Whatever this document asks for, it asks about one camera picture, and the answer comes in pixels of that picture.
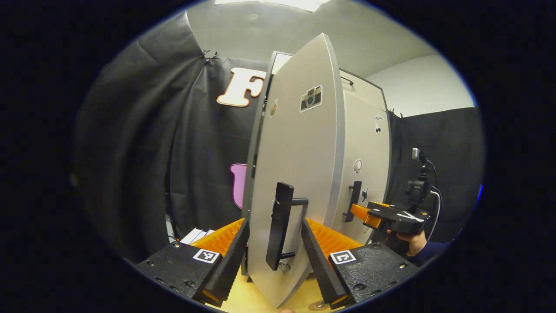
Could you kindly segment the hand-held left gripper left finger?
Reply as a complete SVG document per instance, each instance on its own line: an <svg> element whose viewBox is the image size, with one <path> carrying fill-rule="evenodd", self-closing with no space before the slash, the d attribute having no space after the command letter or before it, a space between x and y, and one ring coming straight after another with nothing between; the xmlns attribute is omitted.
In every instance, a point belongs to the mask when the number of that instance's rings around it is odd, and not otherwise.
<svg viewBox="0 0 556 313"><path fill-rule="evenodd" d="M221 307L242 265L249 235L249 222L244 217L193 243L171 242L136 268L164 289Z"/></svg>

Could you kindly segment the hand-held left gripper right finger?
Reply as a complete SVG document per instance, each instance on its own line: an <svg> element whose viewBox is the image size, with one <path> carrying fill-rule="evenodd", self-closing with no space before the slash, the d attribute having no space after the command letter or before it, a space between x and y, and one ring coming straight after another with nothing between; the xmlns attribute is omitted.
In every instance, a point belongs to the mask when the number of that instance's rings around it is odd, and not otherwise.
<svg viewBox="0 0 556 313"><path fill-rule="evenodd" d="M331 309L374 299L419 271L380 242L360 244L308 218L302 221L301 236L322 299Z"/></svg>

